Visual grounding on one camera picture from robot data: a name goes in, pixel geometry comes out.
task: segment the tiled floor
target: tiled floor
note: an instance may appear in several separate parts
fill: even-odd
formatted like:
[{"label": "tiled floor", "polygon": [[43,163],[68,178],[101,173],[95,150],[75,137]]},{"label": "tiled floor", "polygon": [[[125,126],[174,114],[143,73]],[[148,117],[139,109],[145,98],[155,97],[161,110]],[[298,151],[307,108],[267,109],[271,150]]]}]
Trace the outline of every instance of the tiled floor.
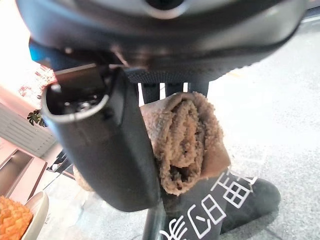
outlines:
[{"label": "tiled floor", "polygon": [[[320,239],[319,63],[320,21],[309,21],[269,58],[210,84],[233,167],[273,182],[282,196],[268,227],[259,219],[221,239]],[[65,176],[46,192],[49,216],[39,240],[142,238],[146,211],[119,212]]]}]

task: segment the rolled towel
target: rolled towel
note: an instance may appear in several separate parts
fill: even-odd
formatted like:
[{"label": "rolled towel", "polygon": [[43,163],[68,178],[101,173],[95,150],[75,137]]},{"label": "rolled towel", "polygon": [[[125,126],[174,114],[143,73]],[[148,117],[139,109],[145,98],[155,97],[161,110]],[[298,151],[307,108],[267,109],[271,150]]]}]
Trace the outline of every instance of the rolled towel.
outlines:
[{"label": "rolled towel", "polygon": [[93,188],[87,183],[87,181],[84,179],[82,174],[79,172],[79,170],[76,168],[75,165],[73,165],[73,176],[76,181],[76,183],[82,187],[84,190],[88,192],[94,192]]},{"label": "rolled towel", "polygon": [[176,93],[142,106],[161,185],[180,195],[230,165],[214,106],[200,93]]}]

